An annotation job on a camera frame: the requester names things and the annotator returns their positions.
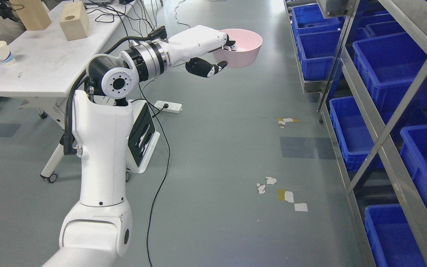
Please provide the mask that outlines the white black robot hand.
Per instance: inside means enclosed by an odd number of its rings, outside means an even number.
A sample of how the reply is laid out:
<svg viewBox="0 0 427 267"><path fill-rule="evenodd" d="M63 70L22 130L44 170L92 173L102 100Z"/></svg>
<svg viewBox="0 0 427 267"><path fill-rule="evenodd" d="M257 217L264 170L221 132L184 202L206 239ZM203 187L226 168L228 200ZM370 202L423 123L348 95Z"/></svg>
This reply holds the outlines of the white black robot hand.
<svg viewBox="0 0 427 267"><path fill-rule="evenodd" d="M224 47L236 51L236 40L220 30L197 25L171 36L165 46L169 66L184 62L190 74L209 78L226 68L228 63L212 64L200 56Z"/></svg>

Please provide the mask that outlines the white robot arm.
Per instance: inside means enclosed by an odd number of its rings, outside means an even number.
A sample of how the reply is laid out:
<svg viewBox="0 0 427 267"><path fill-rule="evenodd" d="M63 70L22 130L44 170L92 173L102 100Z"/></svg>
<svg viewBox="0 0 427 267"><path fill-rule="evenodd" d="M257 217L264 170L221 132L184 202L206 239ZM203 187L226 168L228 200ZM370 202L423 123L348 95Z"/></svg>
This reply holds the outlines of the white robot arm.
<svg viewBox="0 0 427 267"><path fill-rule="evenodd" d="M111 267L130 244L132 210L127 168L142 171L159 138L144 99L126 96L170 66L160 41L164 26L147 37L127 36L93 56L66 104L64 154L81 158L80 199L66 215L59 250L46 267Z"/></svg>

